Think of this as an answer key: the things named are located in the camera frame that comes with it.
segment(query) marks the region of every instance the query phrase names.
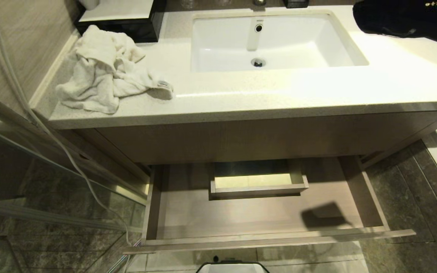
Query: white sink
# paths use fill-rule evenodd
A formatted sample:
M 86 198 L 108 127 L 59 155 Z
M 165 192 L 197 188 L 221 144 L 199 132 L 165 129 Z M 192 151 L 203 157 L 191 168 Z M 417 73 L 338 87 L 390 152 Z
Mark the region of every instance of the white sink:
M 191 55 L 196 72 L 369 64 L 327 13 L 195 19 Z

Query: sink drain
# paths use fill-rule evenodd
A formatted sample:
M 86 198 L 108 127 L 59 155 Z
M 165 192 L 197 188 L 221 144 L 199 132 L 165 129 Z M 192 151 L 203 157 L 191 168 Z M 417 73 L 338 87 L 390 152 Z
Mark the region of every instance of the sink drain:
M 252 61 L 250 61 L 250 63 L 255 67 L 263 67 L 266 65 L 266 61 L 261 58 L 254 58 Z

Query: black bag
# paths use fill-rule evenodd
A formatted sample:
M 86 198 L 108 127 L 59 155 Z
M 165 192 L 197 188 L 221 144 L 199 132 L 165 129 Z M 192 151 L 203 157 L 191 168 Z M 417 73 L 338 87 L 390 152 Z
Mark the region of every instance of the black bag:
M 437 41 L 437 0 L 364 0 L 354 18 L 365 33 Z

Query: crumpled towel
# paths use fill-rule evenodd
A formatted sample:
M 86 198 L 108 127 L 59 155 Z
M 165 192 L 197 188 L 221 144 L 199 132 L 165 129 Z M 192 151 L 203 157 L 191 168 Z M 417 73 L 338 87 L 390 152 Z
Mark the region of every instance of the crumpled towel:
M 64 67 L 73 68 L 67 83 L 57 85 L 60 102 L 68 107 L 114 114 L 119 98 L 150 88 L 160 98 L 172 99 L 172 86 L 142 64 L 145 54 L 124 33 L 89 26 L 66 56 Z

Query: countertop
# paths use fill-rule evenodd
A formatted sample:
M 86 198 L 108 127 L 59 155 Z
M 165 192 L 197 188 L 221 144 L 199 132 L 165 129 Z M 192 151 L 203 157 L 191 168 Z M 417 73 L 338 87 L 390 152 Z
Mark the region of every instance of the countertop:
M 324 10 L 340 20 L 368 66 L 191 72 L 196 16 L 247 16 L 253 11 L 171 12 L 163 18 L 159 42 L 138 46 L 146 51 L 147 66 L 173 85 L 174 99 L 149 94 L 121 98 L 113 115 L 71 109 L 52 93 L 61 74 L 57 68 L 32 105 L 55 129 L 437 110 L 437 42 L 365 34 L 355 23 L 352 6 L 268 8 L 260 15 Z

